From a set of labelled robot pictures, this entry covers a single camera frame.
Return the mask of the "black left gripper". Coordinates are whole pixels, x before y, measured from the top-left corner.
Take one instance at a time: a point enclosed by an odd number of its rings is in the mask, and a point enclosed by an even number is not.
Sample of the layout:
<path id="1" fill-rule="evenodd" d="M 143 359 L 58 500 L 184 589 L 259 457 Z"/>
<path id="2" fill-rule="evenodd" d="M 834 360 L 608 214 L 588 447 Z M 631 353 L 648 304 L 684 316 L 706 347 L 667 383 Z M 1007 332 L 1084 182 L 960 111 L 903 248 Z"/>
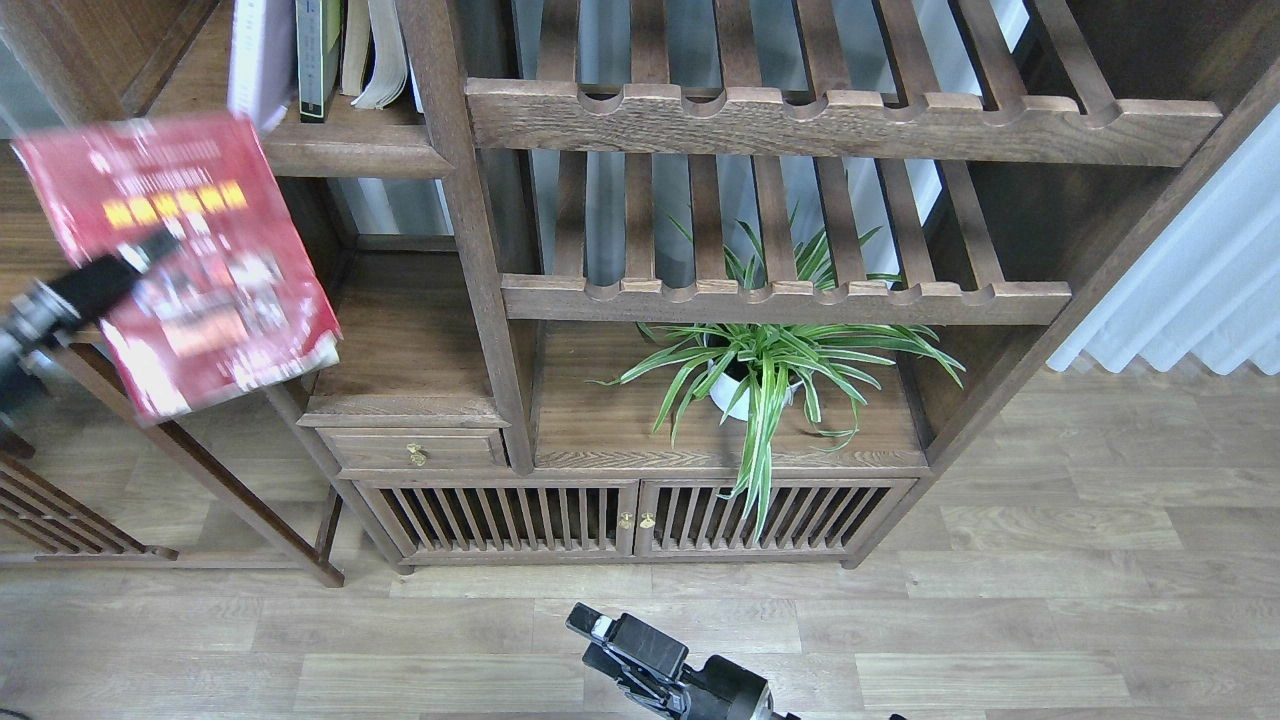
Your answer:
<path id="1" fill-rule="evenodd" d="M 35 380 L 22 363 L 35 351 L 52 347 L 116 306 L 157 264 L 182 249 L 169 228 L 156 228 L 125 255 L 106 255 L 52 281 L 38 281 L 17 296 L 1 327 L 1 406 L 6 415 L 33 392 Z"/>

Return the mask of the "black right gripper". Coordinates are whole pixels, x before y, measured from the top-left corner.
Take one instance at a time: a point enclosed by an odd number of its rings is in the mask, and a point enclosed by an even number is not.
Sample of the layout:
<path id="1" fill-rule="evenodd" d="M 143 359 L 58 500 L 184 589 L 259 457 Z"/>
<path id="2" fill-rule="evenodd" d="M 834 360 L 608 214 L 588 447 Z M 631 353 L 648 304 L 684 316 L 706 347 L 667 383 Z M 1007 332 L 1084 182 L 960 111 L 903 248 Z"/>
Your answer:
<path id="1" fill-rule="evenodd" d="M 614 620 L 577 602 L 566 626 L 590 639 L 582 662 L 603 673 L 632 702 L 667 719 L 781 719 L 765 678 L 719 655 L 699 670 L 687 646 L 637 618 Z"/>

